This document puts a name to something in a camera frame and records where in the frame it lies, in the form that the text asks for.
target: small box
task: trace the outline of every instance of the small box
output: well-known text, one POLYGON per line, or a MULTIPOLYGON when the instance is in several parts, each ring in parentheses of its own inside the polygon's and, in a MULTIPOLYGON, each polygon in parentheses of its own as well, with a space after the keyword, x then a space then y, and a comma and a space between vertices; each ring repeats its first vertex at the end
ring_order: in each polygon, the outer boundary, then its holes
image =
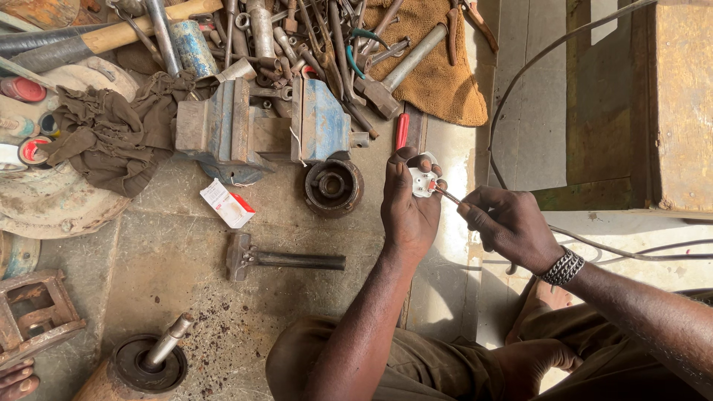
POLYGON ((250 205, 240 195, 228 192, 217 178, 200 195, 218 215, 230 226, 241 228, 255 214, 250 205))

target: bench vise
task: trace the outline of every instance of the bench vise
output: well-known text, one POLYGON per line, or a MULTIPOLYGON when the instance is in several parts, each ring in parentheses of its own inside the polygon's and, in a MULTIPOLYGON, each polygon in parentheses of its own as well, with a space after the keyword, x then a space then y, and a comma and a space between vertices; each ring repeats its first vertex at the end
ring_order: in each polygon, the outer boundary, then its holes
POLYGON ((224 81, 206 101, 179 102, 175 148, 222 183, 247 185, 278 163, 345 160, 352 147, 369 146, 324 82, 296 76, 291 104, 291 118, 269 117, 250 105, 249 81, 224 81))

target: blue pliers handle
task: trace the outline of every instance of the blue pliers handle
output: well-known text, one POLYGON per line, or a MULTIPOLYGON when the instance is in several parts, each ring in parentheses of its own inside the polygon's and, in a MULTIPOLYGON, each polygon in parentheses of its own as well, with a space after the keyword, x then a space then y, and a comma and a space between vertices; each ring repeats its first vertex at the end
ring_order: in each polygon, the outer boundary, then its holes
POLYGON ((389 47, 386 42, 379 37, 379 35, 375 34, 374 32, 367 31, 366 29, 361 29, 361 28, 353 28, 352 29, 352 38, 356 38, 357 36, 361 36, 362 38, 368 38, 368 39, 373 39, 380 44, 383 44, 384 47, 386 47, 386 50, 391 50, 391 47, 389 47))
POLYGON ((361 70, 359 70, 359 67, 357 66, 357 63, 354 62, 354 54, 352 53, 354 51, 354 48, 352 45, 347 46, 347 61, 349 62, 349 66, 354 70, 354 72, 359 76, 361 79, 366 79, 366 76, 364 75, 361 70))

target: black cable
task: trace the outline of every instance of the black cable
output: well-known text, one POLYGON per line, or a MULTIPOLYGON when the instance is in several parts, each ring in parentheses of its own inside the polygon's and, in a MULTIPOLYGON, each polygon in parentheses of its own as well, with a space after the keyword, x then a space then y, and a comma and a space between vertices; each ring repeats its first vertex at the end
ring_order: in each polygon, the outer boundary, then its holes
MULTIPOLYGON (((513 91, 513 88, 515 87, 515 83, 518 81, 518 79, 520 79, 520 77, 525 73, 525 71, 527 71, 531 66, 533 66, 535 63, 537 63, 539 60, 541 60, 544 56, 546 56, 552 50, 557 48, 559 45, 565 43, 566 41, 570 40, 571 38, 573 38, 579 34, 582 34, 584 32, 590 31, 591 29, 594 29, 598 26, 602 26, 609 21, 613 21, 621 16, 629 14, 632 11, 634 11, 636 9, 640 9, 643 6, 648 6, 649 4, 653 4, 656 1, 657 0, 635 1, 631 4, 629 4, 628 6, 624 6, 621 9, 618 9, 617 11, 611 13, 610 15, 608 15, 602 19, 598 19, 597 21, 590 22, 589 24, 582 25, 579 28, 576 28, 572 31, 567 32, 566 34, 561 36, 559 39, 554 41, 551 45, 545 47, 540 53, 538 53, 535 57, 533 57, 530 61, 528 61, 527 64, 525 64, 525 66, 520 69, 520 71, 518 71, 518 73, 515 75, 515 77, 510 82, 510 85, 508 85, 508 89, 503 94, 503 98, 500 100, 500 104, 498 104, 498 108, 496 109, 495 113, 493 114, 493 118, 491 119, 490 146, 488 147, 488 150, 491 152, 490 163, 491 163, 491 166, 493 167, 493 173, 495 174, 496 178, 498 179, 498 182, 500 183, 500 186, 503 189, 507 190, 508 186, 505 184, 505 180, 503 179, 503 176, 500 174, 500 171, 498 170, 498 166, 495 163, 495 158, 493 157, 493 150, 492 150, 493 149, 493 138, 495 138, 495 129, 496 129, 496 126, 498 125, 498 117, 500 117, 500 113, 503 110, 503 107, 505 106, 505 102, 508 100, 508 97, 510 96, 510 92, 513 91)), ((647 250, 641 250, 637 253, 631 253, 631 252, 626 252, 624 250, 620 250, 617 248, 612 248, 607 245, 596 243, 592 240, 588 240, 587 238, 584 238, 577 234, 571 233, 570 231, 563 230, 562 228, 557 228, 553 225, 550 225, 550 229, 552 231, 555 231, 556 233, 560 233, 560 234, 566 235, 568 237, 574 238, 574 239, 580 241, 581 243, 591 245, 591 246, 593 246, 595 248, 599 248, 601 250, 606 250, 607 252, 614 253, 615 255, 621 255, 624 258, 646 260, 646 261, 650 261, 650 262, 664 261, 664 260, 713 259, 713 254, 711 254, 711 253, 702 253, 702 254, 697 254, 697 255, 696 254, 694 254, 694 255, 661 255, 661 256, 644 255, 645 253, 655 252, 656 250, 678 248, 678 247, 687 246, 687 245, 713 243, 713 239, 690 241, 688 243, 664 245, 664 246, 651 248, 651 249, 647 249, 647 250)), ((621 259, 622 258, 606 260, 605 263, 612 263, 613 261, 621 260, 621 259)), ((514 274, 516 269, 517 269, 517 266, 513 263, 510 266, 510 268, 508 269, 507 273, 514 274)))

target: red screwdriver handle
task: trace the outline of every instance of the red screwdriver handle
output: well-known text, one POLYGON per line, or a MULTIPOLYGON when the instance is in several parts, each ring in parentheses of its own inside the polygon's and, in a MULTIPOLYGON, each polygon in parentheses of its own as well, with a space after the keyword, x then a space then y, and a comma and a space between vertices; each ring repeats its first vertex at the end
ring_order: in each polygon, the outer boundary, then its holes
POLYGON ((399 122, 396 125, 396 149, 406 146, 406 137, 409 135, 409 115, 399 114, 399 122))

